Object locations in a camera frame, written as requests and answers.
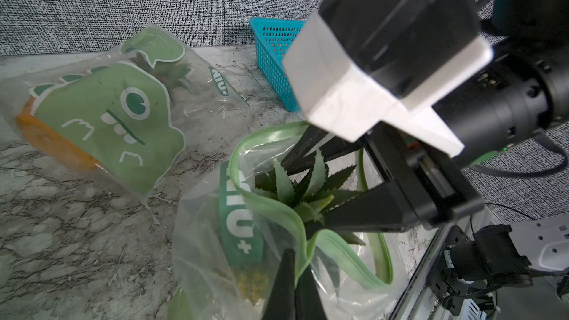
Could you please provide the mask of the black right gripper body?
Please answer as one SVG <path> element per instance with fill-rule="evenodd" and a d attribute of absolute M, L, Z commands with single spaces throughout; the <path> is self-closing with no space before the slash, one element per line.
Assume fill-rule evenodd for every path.
<path fill-rule="evenodd" d="M 371 229 L 439 228 L 484 209 L 483 198 L 456 163 L 430 145 L 380 123 L 365 136 L 365 147 L 383 178 L 365 194 Z"/>

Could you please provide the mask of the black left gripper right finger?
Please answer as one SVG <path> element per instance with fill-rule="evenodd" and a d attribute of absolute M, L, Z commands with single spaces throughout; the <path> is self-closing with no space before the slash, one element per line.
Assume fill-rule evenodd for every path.
<path fill-rule="evenodd" d="M 295 311 L 295 320 L 327 320 L 311 267 L 307 267 L 296 286 Z"/>

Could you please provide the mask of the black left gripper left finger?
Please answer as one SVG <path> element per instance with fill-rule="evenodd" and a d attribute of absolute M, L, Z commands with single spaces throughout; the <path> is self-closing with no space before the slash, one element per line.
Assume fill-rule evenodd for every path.
<path fill-rule="evenodd" d="M 282 255 L 279 269 L 265 302 L 262 320 L 295 320 L 295 253 L 286 249 Z"/>

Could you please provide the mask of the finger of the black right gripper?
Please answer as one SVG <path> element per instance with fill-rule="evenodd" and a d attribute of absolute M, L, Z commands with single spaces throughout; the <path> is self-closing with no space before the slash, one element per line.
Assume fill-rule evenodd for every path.
<path fill-rule="evenodd" d="M 317 151 L 322 154 L 324 162 L 328 162 L 356 152 L 361 147 L 361 142 L 347 142 L 318 127 L 308 125 L 299 141 L 283 158 L 282 166 L 287 173 L 301 173 L 314 166 Z"/>
<path fill-rule="evenodd" d="M 383 183 L 324 215 L 324 222 L 305 225 L 308 233 L 329 229 L 337 233 L 402 233 L 419 218 L 397 182 Z"/>

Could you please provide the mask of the yellow pineapple with green crown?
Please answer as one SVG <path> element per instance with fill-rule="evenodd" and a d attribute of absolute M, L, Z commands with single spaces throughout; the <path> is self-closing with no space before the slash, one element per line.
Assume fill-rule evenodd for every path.
<path fill-rule="evenodd" d="M 359 164 L 331 174 L 322 151 L 318 150 L 309 159 L 308 173 L 295 182 L 289 178 L 282 163 L 275 160 L 267 181 L 256 183 L 252 190 L 237 181 L 238 169 L 234 163 L 230 164 L 230 170 L 235 188 L 247 208 L 286 230 L 295 241 L 293 284 L 298 285 L 313 258 L 319 258 L 335 290 L 339 290 L 341 273 L 365 289 L 382 285 L 382 281 L 352 249 L 353 245 L 363 246 L 363 240 L 355 233 L 331 231 L 325 221 L 330 212 L 338 211 L 367 190 L 366 186 L 360 191 L 342 187 L 354 173 L 358 173 L 360 180 L 365 178 Z"/>

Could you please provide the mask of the clear green zip-top bag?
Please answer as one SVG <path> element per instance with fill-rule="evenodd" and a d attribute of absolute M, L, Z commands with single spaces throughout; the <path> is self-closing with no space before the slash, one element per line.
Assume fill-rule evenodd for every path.
<path fill-rule="evenodd" d="M 306 129 L 305 123 L 296 122 L 251 134 L 228 161 L 181 198 L 173 231 L 173 266 L 180 286 L 168 306 L 169 319 L 262 318 L 281 257 L 296 243 L 286 230 L 247 208 L 232 181 L 230 164 L 237 166 L 240 185 L 252 190 L 267 181 L 274 161 L 282 162 Z M 360 191 L 366 186 L 368 191 L 374 176 L 366 170 L 364 150 L 354 157 L 352 164 L 328 161 L 328 170 L 334 174 L 359 164 L 365 178 L 354 173 L 342 187 Z M 407 284 L 394 237 L 355 234 L 364 245 L 352 249 L 382 285 L 365 289 L 341 273 L 335 290 L 326 267 L 313 258 L 309 267 L 327 319 L 380 319 Z"/>

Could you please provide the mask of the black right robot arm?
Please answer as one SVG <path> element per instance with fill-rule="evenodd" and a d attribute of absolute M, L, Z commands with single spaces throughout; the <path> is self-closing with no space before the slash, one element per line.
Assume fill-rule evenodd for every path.
<path fill-rule="evenodd" d="M 309 237 L 438 227 L 480 211 L 467 167 L 541 179 L 568 167 L 568 0 L 323 0 L 282 61 L 309 127 L 369 152 L 384 182 L 309 222 Z"/>

